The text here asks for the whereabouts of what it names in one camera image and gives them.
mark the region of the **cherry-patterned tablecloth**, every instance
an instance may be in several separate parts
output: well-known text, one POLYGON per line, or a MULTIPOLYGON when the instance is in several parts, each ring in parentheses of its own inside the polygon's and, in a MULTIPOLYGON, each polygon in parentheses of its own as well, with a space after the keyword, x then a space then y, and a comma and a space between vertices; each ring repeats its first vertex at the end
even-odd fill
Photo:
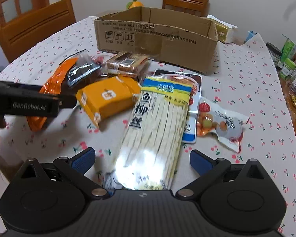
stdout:
MULTIPOLYGON (((3 70, 0 80, 42 85, 65 57, 78 50, 112 56, 97 49, 94 19, 88 17, 38 43, 3 70)), ((269 52, 259 34, 242 46, 218 42, 212 66, 213 73, 203 78, 202 95, 223 108, 250 116, 244 126, 242 150, 234 153, 210 134, 198 137, 195 145, 183 145, 172 190, 176 192, 198 177, 189 164, 192 149, 232 163, 256 158, 286 200, 287 212, 278 230, 292 237, 296 235, 296 137, 269 52)), ((157 68, 189 72, 157 62, 152 62, 149 70, 157 68)), ((45 130, 36 133, 30 131, 25 117, 6 116, 7 127, 0 130, 0 152, 10 150, 24 160, 35 157, 40 162, 52 162, 93 147, 97 158, 86 175, 101 183, 118 153, 116 148, 129 116, 130 110, 101 122, 104 130, 100 132, 76 106, 60 111, 45 130)))

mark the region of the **dried fish shreds package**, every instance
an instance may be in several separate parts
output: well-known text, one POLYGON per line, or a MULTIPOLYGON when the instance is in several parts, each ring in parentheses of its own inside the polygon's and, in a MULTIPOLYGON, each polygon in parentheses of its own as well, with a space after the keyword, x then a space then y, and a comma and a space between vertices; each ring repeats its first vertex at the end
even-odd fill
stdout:
POLYGON ((125 188, 170 188, 191 91, 191 85, 144 79, 115 163, 116 178, 125 188))
POLYGON ((240 142, 243 137, 242 125, 248 123, 249 119, 238 112, 224 110, 215 102, 201 97, 196 133, 197 136, 215 133, 220 143, 240 153, 240 142))

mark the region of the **barcode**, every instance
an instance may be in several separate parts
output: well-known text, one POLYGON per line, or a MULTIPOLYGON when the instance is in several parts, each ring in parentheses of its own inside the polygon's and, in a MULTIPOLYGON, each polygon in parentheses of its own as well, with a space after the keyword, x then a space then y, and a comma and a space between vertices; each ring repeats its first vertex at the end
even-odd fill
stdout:
POLYGON ((125 59, 121 62, 121 66, 129 67, 135 60, 132 59, 125 59))

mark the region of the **orange fruit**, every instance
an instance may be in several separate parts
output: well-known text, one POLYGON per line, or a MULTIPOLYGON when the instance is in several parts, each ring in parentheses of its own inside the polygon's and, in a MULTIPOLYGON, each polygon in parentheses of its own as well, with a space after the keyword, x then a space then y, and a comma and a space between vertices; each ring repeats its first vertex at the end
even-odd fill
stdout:
POLYGON ((144 6, 140 1, 134 1, 133 3, 132 3, 132 5, 130 5, 130 9, 131 8, 134 8, 134 7, 140 7, 140 6, 144 6))
POLYGON ((139 6, 144 6, 144 5, 140 1, 132 0, 131 2, 127 3, 126 8, 131 9, 139 6))

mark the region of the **door window pane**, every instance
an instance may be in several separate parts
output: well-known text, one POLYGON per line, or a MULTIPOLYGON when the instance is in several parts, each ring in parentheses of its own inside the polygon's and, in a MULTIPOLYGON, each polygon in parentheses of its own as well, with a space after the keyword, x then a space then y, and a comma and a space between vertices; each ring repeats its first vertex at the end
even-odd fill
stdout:
POLYGON ((5 22, 9 22, 18 15, 14 0, 5 1, 1 5, 5 22))
POLYGON ((19 0, 21 13, 30 11, 33 8, 32 0, 19 0))

